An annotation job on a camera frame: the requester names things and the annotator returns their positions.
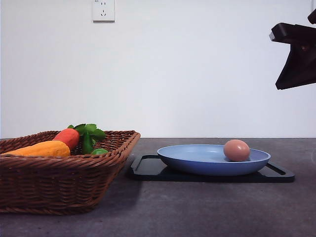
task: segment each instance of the yellow vegetable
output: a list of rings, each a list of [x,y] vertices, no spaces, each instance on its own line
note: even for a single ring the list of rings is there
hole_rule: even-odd
[[[61,141],[46,141],[36,143],[35,145],[19,148],[17,150],[3,153],[11,155],[20,155],[20,156],[56,156],[56,157],[67,157],[70,156],[69,147]]]

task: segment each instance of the gray countertop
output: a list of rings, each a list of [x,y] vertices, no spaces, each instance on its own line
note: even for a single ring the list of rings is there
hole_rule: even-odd
[[[141,138],[95,210],[72,216],[0,214],[1,237],[316,236],[316,138],[243,139],[295,173],[293,183],[136,181],[135,158],[225,138]]]

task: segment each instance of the green leaves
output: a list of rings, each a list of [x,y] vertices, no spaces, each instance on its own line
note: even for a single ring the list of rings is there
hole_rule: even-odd
[[[93,142],[88,133],[83,134],[82,153],[90,154],[93,151]]]
[[[102,148],[95,149],[93,152],[91,152],[92,155],[101,155],[105,153],[108,153],[108,151]]]
[[[79,135],[82,136],[86,132],[85,123],[77,125],[74,130],[77,130]]]
[[[78,131],[80,135],[80,139],[82,141],[82,153],[85,154],[91,154],[93,151],[93,146],[95,145],[96,141],[101,141],[106,137],[106,134],[101,129],[97,128],[97,125],[90,123],[90,124],[79,124],[77,126],[69,125],[68,128],[73,128],[76,131]],[[107,150],[101,149],[102,151],[98,150],[97,154],[104,154],[108,152]]]

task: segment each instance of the wall socket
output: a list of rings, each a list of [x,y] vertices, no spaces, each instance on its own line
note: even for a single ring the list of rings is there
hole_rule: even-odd
[[[115,22],[114,0],[93,0],[93,22]]]

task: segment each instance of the egg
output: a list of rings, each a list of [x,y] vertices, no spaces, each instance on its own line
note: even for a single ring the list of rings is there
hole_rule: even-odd
[[[231,161],[245,161],[249,158],[250,148],[242,140],[230,140],[224,145],[224,154]]]

